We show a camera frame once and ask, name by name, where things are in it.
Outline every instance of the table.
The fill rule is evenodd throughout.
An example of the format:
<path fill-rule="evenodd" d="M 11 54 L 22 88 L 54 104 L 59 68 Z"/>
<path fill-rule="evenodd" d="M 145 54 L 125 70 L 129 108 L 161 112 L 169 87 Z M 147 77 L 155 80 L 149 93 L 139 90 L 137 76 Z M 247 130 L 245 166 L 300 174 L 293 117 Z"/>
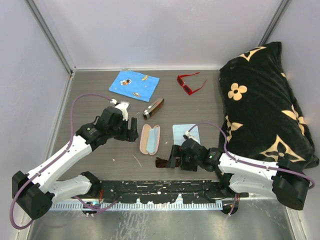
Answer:
<path fill-rule="evenodd" d="M 118 71 L 78 71 L 75 74 L 65 113 L 54 146 L 54 152 L 63 147 L 70 138 L 70 108 L 72 101 L 81 94 L 103 94 L 118 102 L 130 102 L 129 118 L 137 118 L 137 130 L 141 135 L 144 124 L 160 125 L 160 143 L 154 156 L 144 155 L 139 150 L 140 139 L 134 143 L 110 139 L 90 155 L 81 159 L 61 176 L 60 180 L 76 177 L 90 171 L 100 180 L 202 180 L 217 179 L 212 172 L 198 168 L 197 172 L 182 171 L 180 168 L 156 168 L 155 158 L 168 159 L 173 144 L 174 124 L 194 124 L 212 122 L 222 126 L 224 108 L 219 88 L 218 70 L 201 70 L 199 74 L 183 80 L 192 88 L 199 88 L 207 79 L 204 87 L 189 96 L 177 83 L 177 75 L 193 74 L 197 70 L 148 70 L 142 74 L 160 78 L 150 102 L 143 102 L 122 96 L 108 89 L 118 75 Z M 143 111 L 156 99 L 163 97 L 164 106 L 150 119 L 144 120 Z M 89 96 L 80 99 L 74 109 L 74 129 L 90 123 L 95 116 L 101 115 L 104 108 L 111 104 L 104 98 Z M 199 126 L 200 142 L 207 148 L 217 147 L 219 131 L 209 125 Z"/>

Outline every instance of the floral pillow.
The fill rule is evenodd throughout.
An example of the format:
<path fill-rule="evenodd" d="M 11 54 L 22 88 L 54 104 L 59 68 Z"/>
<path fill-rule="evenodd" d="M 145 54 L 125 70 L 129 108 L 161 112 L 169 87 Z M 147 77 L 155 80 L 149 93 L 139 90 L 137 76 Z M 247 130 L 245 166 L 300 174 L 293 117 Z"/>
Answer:
<path fill-rule="evenodd" d="M 315 145 L 281 64 L 281 42 L 256 47 L 220 69 L 230 152 L 261 161 L 319 164 Z M 220 135 L 219 145 L 224 138 Z"/>

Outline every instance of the gray floor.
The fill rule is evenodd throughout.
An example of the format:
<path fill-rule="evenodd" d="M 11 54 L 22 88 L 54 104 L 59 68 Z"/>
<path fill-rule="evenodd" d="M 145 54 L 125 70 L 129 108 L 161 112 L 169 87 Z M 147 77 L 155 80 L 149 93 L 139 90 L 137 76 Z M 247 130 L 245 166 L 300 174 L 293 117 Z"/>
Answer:
<path fill-rule="evenodd" d="M 28 240 L 292 240 L 286 209 L 276 200 L 246 200 L 228 217 L 220 211 L 49 212 Z"/>
<path fill-rule="evenodd" d="M 151 70 L 141 73 L 160 78 L 150 102 L 143 102 L 122 96 L 108 89 L 118 75 L 118 71 L 77 72 L 73 80 L 65 114 L 55 144 L 55 151 L 65 145 L 70 138 L 70 108 L 72 101 L 81 94 L 98 93 L 107 95 L 117 101 L 128 101 L 131 104 L 129 117 L 137 117 L 139 134 L 144 124 L 152 127 L 160 125 L 160 144 L 155 156 L 143 155 L 139 151 L 140 139 L 136 142 L 109 140 L 89 156 L 72 166 L 62 177 L 66 180 L 84 171 L 90 171 L 101 180 L 198 180 L 216 179 L 214 173 L 199 169 L 198 172 L 181 171 L 180 169 L 156 168 L 155 158 L 168 159 L 173 144 L 174 124 L 194 124 L 208 121 L 222 125 L 224 121 L 223 103 L 219 92 L 219 71 L 202 70 L 198 75 L 184 78 L 192 88 L 200 87 L 207 79 L 205 86 L 189 96 L 177 83 L 177 75 L 192 74 L 190 70 Z M 164 106 L 148 120 L 142 118 L 142 112 L 157 98 L 164 98 Z M 74 127 L 90 123 L 100 115 L 110 103 L 103 98 L 89 96 L 79 100 L 74 110 Z M 200 141 L 207 148 L 218 145 L 219 131 L 209 125 L 199 127 Z"/>

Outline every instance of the wood grain surface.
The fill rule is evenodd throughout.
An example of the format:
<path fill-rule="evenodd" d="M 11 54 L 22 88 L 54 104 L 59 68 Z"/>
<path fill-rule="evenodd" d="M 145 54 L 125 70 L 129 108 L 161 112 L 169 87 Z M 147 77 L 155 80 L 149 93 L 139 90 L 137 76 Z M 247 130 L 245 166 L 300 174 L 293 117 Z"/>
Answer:
<path fill-rule="evenodd" d="M 144 124 L 151 127 L 160 125 L 160 143 L 156 155 L 144 155 L 139 150 L 140 139 L 134 143 L 114 139 L 100 146 L 90 155 L 81 159 L 60 178 L 74 178 L 82 172 L 90 171 L 100 180 L 202 180 L 217 179 L 212 172 L 198 168 L 197 172 L 182 171 L 179 168 L 156 168 L 155 158 L 168 159 L 173 144 L 174 124 L 195 124 L 212 122 L 223 124 L 223 102 L 219 89 L 219 71 L 202 70 L 198 75 L 184 78 L 193 89 L 199 88 L 207 79 L 204 87 L 189 96 L 177 83 L 177 75 L 192 74 L 190 70 L 150 70 L 142 74 L 160 78 L 150 102 L 143 102 L 122 96 L 108 89 L 118 75 L 118 71 L 84 71 L 77 72 L 72 83 L 64 116 L 56 139 L 56 152 L 70 139 L 70 108 L 72 101 L 81 94 L 98 93 L 116 99 L 118 102 L 130 102 L 129 118 L 138 119 L 137 130 L 141 135 Z M 163 107 L 150 119 L 144 120 L 143 111 L 156 99 L 163 97 Z M 111 104 L 100 97 L 88 96 L 80 99 L 74 109 L 74 129 L 90 123 L 95 116 L 101 115 L 104 108 Z M 218 146 L 219 131 L 209 125 L 199 126 L 200 142 L 207 148 Z"/>

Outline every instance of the blue pouch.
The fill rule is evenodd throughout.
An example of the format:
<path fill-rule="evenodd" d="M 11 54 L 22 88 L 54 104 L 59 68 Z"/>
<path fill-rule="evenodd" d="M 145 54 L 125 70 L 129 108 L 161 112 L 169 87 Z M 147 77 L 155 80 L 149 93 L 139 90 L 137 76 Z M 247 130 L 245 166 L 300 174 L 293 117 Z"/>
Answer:
<path fill-rule="evenodd" d="M 129 98 L 149 102 L 159 78 L 135 71 L 121 71 L 109 87 L 109 91 Z"/>

